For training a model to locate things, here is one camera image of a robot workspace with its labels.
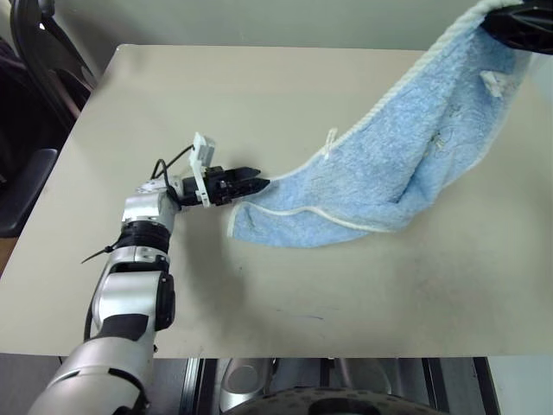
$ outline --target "table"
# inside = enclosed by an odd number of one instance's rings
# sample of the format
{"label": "table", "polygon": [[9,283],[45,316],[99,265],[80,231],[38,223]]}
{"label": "table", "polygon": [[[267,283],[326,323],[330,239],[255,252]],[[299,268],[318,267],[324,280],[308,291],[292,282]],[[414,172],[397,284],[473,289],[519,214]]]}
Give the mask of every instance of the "table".
{"label": "table", "polygon": [[[0,279],[0,352],[68,354],[124,199],[195,131],[213,165],[302,164],[416,51],[118,48]],[[490,154],[403,232],[317,249],[226,237],[230,207],[179,215],[157,357],[553,353],[551,107],[525,82]],[[190,176],[185,163],[174,173]]]}

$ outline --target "silver robot arm segment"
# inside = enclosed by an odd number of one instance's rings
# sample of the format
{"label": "silver robot arm segment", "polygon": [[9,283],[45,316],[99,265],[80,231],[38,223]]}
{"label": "silver robot arm segment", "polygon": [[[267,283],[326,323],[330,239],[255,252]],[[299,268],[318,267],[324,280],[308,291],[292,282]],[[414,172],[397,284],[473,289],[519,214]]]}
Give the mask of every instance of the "silver robot arm segment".
{"label": "silver robot arm segment", "polygon": [[[181,207],[224,205],[269,181],[259,170],[210,168],[214,143],[194,138],[194,177],[152,179],[125,201],[120,236],[92,297],[85,341],[64,361],[29,415],[131,415],[148,406],[156,332],[175,318],[169,238]],[[97,333],[90,337],[94,322]]]}

